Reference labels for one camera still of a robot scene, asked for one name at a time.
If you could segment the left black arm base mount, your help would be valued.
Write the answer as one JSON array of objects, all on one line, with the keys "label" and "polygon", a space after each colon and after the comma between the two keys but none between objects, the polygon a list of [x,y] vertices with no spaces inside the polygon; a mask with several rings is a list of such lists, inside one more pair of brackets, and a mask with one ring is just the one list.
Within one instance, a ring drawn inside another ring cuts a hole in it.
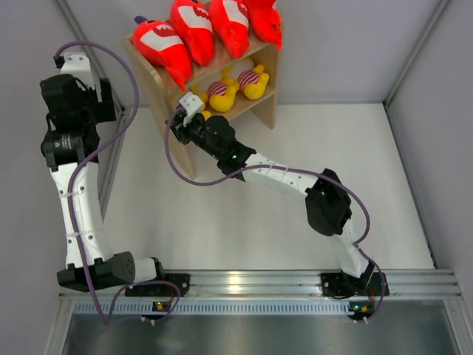
[{"label": "left black arm base mount", "polygon": [[176,297],[187,295],[191,284],[191,275],[187,273],[167,273],[163,280],[145,281],[125,290],[126,297]]}]

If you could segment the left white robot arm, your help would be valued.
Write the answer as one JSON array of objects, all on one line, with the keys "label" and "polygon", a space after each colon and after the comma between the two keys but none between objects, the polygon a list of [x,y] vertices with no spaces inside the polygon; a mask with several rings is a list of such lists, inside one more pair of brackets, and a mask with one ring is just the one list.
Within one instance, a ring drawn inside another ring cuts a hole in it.
[{"label": "left white robot arm", "polygon": [[58,284],[88,292],[141,283],[150,295],[162,294],[167,278],[158,260],[137,260],[129,251],[114,253],[103,227],[99,160],[92,153],[100,143],[96,126],[116,119],[109,79],[102,78],[95,89],[71,74],[60,74],[41,81],[40,88],[49,110],[41,153],[58,191],[67,239],[66,266],[57,273]]}]

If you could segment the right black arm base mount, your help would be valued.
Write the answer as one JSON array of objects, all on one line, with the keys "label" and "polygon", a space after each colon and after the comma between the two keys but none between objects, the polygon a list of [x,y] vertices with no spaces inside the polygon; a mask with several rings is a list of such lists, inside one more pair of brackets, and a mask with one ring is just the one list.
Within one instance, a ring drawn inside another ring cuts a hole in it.
[{"label": "right black arm base mount", "polygon": [[382,282],[378,272],[370,277],[355,278],[343,272],[325,272],[321,274],[322,294],[332,298],[368,297],[390,294],[387,282]]}]

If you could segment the wooden two-tier shelf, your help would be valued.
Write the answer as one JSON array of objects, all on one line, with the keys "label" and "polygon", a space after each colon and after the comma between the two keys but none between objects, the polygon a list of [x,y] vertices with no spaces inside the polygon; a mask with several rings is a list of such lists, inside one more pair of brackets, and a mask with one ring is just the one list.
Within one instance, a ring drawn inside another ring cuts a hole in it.
[{"label": "wooden two-tier shelf", "polygon": [[134,47],[132,34],[125,40],[125,48],[129,54],[132,66],[140,81],[140,85],[154,119],[161,132],[166,130],[166,122],[175,108],[180,105],[179,99],[187,92],[191,92],[191,86],[202,85],[202,82],[218,72],[222,77],[232,77],[237,82],[237,76],[243,70],[253,69],[262,64],[270,79],[264,95],[259,100],[249,100],[238,89],[233,107],[228,112],[217,112],[208,104],[206,109],[212,115],[224,114],[228,120],[235,118],[241,113],[252,110],[253,113],[263,121],[267,127],[275,126],[276,92],[278,77],[278,50],[273,44],[260,40],[254,33],[251,24],[249,27],[249,48],[240,59],[230,57],[220,37],[214,32],[215,55],[213,61],[207,66],[200,66],[191,58],[193,74],[186,83],[186,90],[182,91],[173,81],[171,76],[163,67],[150,64]]}]

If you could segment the yellow frog plush striped shirt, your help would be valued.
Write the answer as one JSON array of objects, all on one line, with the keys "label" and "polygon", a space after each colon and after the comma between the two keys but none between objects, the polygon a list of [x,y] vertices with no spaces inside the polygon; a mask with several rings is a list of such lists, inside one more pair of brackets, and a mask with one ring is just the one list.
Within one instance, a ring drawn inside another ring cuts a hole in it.
[{"label": "yellow frog plush striped shirt", "polygon": [[200,100],[203,102],[203,105],[200,109],[200,113],[203,115],[205,120],[208,120],[211,117],[211,112],[206,109],[206,104],[208,103],[208,94],[207,94],[207,86],[195,84],[191,86],[191,91],[194,95],[198,96]]}]

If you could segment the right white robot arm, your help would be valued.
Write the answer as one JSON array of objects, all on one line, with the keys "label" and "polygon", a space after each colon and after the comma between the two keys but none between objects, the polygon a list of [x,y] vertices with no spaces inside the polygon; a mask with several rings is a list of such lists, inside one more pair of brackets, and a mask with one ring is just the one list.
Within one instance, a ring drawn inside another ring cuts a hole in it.
[{"label": "right white robot arm", "polygon": [[258,183],[303,200],[312,230],[329,238],[340,262],[340,278],[348,290],[363,293],[372,284],[375,266],[358,249],[351,203],[358,201],[331,169],[315,173],[280,166],[236,139],[226,118],[177,109],[166,124],[167,135],[183,145],[193,143],[217,162],[225,178]]}]

